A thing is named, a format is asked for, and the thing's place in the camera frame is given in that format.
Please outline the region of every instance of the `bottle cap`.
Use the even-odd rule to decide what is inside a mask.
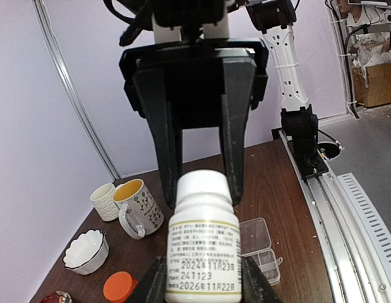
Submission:
[[[129,273],[119,271],[105,282],[104,297],[111,303],[124,303],[137,285],[138,281],[132,278]]]
[[[176,205],[194,194],[218,194],[232,204],[226,176],[216,170],[194,170],[178,180]]]

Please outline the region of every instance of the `clear plastic box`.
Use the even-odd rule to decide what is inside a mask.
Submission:
[[[280,282],[279,265],[282,258],[277,259],[271,249],[271,238],[267,224],[263,218],[256,218],[240,223],[241,255],[252,257],[262,273],[274,286]]]

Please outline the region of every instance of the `white bowl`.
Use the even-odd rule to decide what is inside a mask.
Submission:
[[[89,230],[70,244],[63,258],[64,267],[79,275],[89,275],[104,264],[108,252],[105,235],[100,230]]]

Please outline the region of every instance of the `white cup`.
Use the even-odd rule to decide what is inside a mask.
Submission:
[[[118,186],[112,200],[119,208],[119,223],[136,240],[154,233],[163,224],[163,213],[141,179]]]
[[[108,183],[97,188],[90,196],[95,210],[97,210],[103,221],[112,221],[118,217],[119,208],[112,200],[115,190],[115,186],[112,183]]]

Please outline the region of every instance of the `red object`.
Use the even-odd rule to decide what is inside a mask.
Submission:
[[[70,294],[57,290],[53,294],[47,295],[39,303],[73,303]]]
[[[104,297],[111,303],[124,303],[137,285],[138,281],[132,278],[129,273],[119,271],[105,282]]]

